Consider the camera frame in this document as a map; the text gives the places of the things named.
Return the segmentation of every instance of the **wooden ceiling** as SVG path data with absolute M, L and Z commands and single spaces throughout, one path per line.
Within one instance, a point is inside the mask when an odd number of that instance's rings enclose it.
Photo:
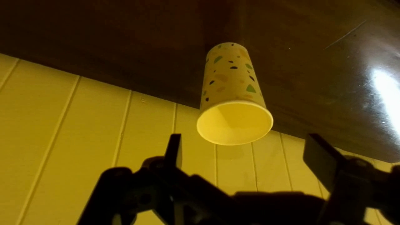
M 0 28 L 1 53 L 193 108 L 205 54 L 237 42 L 275 130 L 400 160 L 393 0 L 2 0 Z

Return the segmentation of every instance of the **paper cup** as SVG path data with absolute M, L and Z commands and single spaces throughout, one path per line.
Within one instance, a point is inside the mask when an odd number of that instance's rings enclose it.
M 273 124 L 247 50 L 236 43 L 213 47 L 205 63 L 198 134 L 217 145 L 242 145 Z

